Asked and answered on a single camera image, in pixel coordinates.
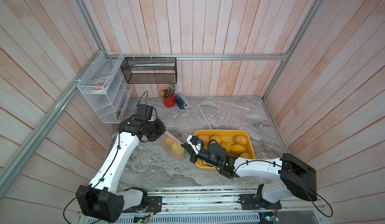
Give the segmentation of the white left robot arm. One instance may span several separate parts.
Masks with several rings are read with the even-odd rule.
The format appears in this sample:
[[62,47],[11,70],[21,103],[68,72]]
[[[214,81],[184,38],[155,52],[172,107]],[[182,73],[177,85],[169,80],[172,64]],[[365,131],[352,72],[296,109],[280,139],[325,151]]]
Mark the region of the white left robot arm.
[[85,216],[113,223],[128,210],[147,211],[147,190],[132,187],[118,191],[123,170],[142,137],[148,142],[166,132],[160,119],[141,121],[126,119],[120,125],[113,147],[102,167],[87,186],[76,191],[76,200]]

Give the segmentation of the clear zipper bag pink zip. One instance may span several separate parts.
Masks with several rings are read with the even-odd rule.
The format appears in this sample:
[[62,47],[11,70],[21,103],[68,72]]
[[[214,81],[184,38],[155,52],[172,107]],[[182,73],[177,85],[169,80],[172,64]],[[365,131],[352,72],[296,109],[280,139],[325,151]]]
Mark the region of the clear zipper bag pink zip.
[[185,149],[182,143],[171,133],[165,132],[160,138],[163,149],[173,158],[184,159]]

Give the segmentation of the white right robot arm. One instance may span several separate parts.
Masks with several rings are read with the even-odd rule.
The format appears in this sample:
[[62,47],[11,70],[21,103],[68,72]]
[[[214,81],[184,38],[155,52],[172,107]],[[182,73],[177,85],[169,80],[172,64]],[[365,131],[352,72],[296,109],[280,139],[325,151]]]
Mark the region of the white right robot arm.
[[273,180],[270,184],[260,184],[256,194],[240,196],[244,210],[280,209],[280,201],[291,197],[317,201],[315,169],[292,154],[284,153],[281,158],[270,160],[245,159],[228,155],[215,140],[205,148],[203,141],[192,135],[182,147],[190,155],[192,163],[201,160],[226,178],[253,176]]

